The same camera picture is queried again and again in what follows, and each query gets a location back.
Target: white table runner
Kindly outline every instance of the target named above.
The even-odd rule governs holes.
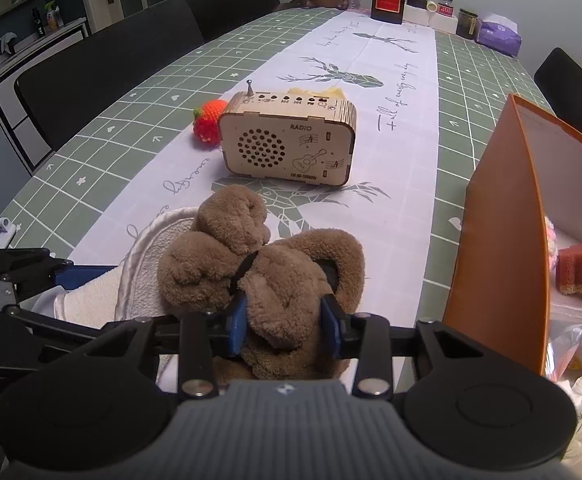
[[[412,326],[429,249],[438,158],[434,31],[344,12],[249,76],[258,91],[342,88],[357,108],[351,176],[341,189],[231,175],[220,149],[205,150],[189,126],[111,203],[71,254],[77,264],[117,264],[164,210],[197,206],[214,190],[245,184],[267,203],[272,238],[340,228],[362,243],[360,310]],[[243,82],[225,94],[228,100]],[[397,380],[402,360],[394,359]],[[353,369],[343,377],[350,384]]]

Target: orange box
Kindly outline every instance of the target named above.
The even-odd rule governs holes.
[[[443,321],[539,374],[550,312],[545,213],[582,242],[582,134],[510,94],[466,189]]]

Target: brown plush toy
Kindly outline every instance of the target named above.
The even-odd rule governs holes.
[[[266,217],[264,202],[246,187],[227,186],[214,194],[199,207],[191,230],[162,255],[160,290],[175,315],[222,310],[231,300],[232,277],[257,251],[237,282],[247,298],[249,326],[242,360],[215,358],[218,382],[337,377],[346,362],[321,349],[320,302],[333,293],[346,313],[356,311],[364,285],[362,247],[335,229],[310,230],[266,245]]]

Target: chair backrest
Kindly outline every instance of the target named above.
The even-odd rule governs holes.
[[[533,77],[557,117],[582,133],[582,68],[555,48]]]
[[[203,43],[186,1],[164,0],[29,68],[15,91],[58,150],[130,89]]]
[[[280,0],[186,0],[205,41],[275,10]]]

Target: white cabinet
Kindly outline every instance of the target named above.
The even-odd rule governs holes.
[[[85,19],[81,18],[36,41],[0,67],[0,125],[31,174],[52,150],[44,142],[31,118],[27,116],[15,92],[15,81],[28,68],[83,40],[86,36]]]

